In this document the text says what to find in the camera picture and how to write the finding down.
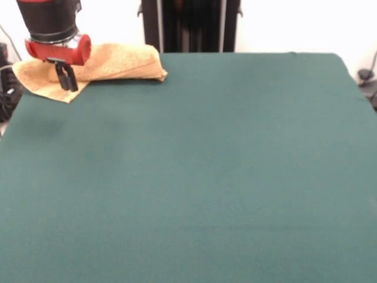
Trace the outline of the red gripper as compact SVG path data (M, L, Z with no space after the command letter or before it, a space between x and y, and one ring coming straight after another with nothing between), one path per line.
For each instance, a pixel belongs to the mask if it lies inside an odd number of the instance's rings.
M87 34L77 34L69 41L59 44L44 44L25 40L29 55L42 61L55 62L55 71L63 90L78 90L74 70L70 65L84 65L91 55L91 39Z

